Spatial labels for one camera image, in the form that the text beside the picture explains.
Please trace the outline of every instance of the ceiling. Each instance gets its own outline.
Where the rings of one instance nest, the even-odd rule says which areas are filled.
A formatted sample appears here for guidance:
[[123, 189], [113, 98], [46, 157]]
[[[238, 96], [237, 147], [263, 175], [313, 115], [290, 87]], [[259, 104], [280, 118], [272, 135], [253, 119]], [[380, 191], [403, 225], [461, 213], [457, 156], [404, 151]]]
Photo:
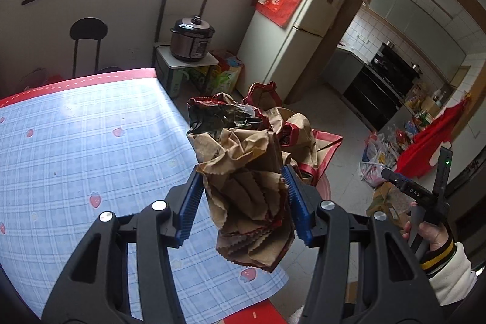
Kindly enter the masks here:
[[466, 54], [486, 52], [486, 35], [456, 0], [412, 0], [436, 20]]

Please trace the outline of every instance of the refrigerator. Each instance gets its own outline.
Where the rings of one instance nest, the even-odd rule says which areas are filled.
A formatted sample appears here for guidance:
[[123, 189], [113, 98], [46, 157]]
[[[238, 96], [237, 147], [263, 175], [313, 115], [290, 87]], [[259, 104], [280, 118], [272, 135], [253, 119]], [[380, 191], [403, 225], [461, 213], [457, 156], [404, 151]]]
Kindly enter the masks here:
[[237, 90], [244, 97], [254, 82], [276, 83], [284, 101], [344, 0], [302, 0], [285, 27], [255, 11], [238, 58], [245, 64]]

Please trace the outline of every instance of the rice cooker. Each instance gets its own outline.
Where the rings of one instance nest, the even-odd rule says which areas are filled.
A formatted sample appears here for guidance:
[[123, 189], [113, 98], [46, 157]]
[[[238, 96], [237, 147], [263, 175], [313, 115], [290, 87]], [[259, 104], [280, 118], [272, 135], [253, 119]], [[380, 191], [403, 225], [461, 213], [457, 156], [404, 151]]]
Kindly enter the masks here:
[[178, 60], [197, 62], [206, 56], [214, 28], [201, 17], [177, 20], [171, 29], [171, 53]]

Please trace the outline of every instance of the person's hand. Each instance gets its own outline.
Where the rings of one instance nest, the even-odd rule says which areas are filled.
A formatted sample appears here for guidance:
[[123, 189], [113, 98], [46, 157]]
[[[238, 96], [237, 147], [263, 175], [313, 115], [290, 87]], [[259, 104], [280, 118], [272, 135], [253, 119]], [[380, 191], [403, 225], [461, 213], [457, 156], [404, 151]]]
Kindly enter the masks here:
[[[412, 225], [408, 221], [403, 227], [405, 233], [402, 236], [405, 240], [409, 239], [411, 228]], [[429, 247], [430, 251], [435, 251], [437, 249], [440, 249], [442, 246], [446, 244], [447, 239], [449, 239], [449, 234], [447, 233], [447, 229], [444, 226], [444, 224], [440, 224], [440, 226], [437, 226], [424, 221], [419, 225], [418, 232], [422, 238], [424, 238], [430, 243], [430, 247]]]

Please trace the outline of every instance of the power outlet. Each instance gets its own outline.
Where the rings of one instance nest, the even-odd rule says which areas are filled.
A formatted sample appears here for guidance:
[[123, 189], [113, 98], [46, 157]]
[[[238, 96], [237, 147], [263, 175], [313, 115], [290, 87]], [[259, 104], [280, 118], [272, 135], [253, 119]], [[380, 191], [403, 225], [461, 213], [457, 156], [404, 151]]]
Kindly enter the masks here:
[[128, 59], [130, 61], [136, 62], [138, 60], [139, 48], [129, 48], [128, 49]]
[[369, 43], [369, 39], [365, 38], [362, 34], [358, 33], [358, 39], [362, 40], [364, 44]]

